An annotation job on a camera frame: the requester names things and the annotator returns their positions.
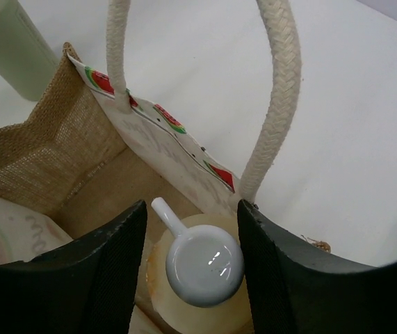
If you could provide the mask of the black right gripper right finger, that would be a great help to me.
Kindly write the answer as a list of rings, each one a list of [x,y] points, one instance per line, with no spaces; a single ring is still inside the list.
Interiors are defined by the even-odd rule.
[[[397,333],[397,262],[325,252],[246,201],[237,218],[256,333]]]

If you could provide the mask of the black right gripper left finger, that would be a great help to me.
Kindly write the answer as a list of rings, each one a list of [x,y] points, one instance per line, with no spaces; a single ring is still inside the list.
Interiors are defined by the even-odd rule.
[[[128,333],[146,227],[139,200],[30,262],[0,265],[0,333]]]

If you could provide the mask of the cream lotion pump bottle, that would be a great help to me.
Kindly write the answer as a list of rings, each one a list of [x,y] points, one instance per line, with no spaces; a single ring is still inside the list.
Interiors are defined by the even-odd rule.
[[[166,226],[147,258],[153,309],[179,333],[247,333],[250,303],[235,216],[180,219],[167,202],[152,209]]]

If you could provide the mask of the burlap canvas bag watermelon print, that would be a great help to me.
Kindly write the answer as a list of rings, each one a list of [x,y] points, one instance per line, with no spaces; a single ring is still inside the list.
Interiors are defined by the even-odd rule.
[[[141,314],[145,333],[178,333],[149,296],[147,258],[166,229],[148,203],[165,196],[184,218],[219,214],[238,220],[238,202],[254,201],[290,129],[300,93],[300,44],[290,3],[260,1],[273,89],[253,153],[235,177],[168,112],[127,89],[129,7],[128,1],[108,6],[107,75],[94,74],[65,44],[28,119],[0,128],[0,265],[30,262],[143,200],[147,227],[132,315]]]

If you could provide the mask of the pale green bottle white cap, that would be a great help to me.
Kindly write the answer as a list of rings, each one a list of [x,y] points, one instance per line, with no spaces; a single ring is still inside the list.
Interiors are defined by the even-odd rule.
[[[18,1],[0,0],[0,76],[24,99],[38,101],[58,58]]]

